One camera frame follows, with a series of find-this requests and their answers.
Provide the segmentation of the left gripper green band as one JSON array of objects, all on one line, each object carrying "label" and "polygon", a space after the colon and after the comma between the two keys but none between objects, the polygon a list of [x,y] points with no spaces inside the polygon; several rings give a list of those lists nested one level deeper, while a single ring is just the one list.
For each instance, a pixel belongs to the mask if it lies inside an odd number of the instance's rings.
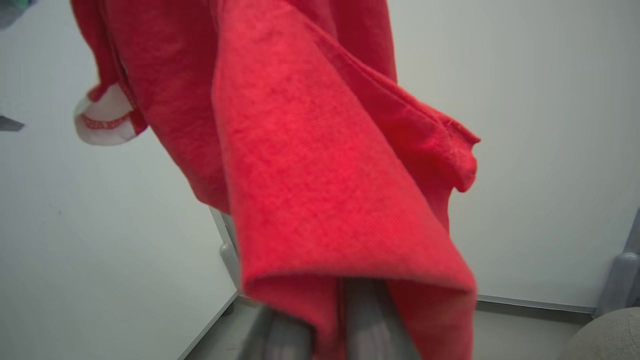
[{"label": "left gripper green band", "polygon": [[[0,29],[11,27],[35,3],[36,0],[0,0]],[[25,124],[20,121],[0,116],[0,132],[20,132],[24,127]]]}]

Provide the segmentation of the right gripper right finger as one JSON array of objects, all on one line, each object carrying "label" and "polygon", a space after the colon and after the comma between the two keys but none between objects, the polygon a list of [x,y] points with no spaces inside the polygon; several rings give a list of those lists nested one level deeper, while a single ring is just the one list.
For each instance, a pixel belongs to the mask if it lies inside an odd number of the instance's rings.
[{"label": "right gripper right finger", "polygon": [[385,281],[347,279],[345,316],[348,360],[420,360]]}]

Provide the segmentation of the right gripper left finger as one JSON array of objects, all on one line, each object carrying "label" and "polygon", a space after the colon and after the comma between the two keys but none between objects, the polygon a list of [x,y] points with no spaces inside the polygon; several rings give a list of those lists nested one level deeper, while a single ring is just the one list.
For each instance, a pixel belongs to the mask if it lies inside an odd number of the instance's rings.
[{"label": "right gripper left finger", "polygon": [[297,317],[260,306],[240,350],[241,360],[311,360],[313,328]]}]

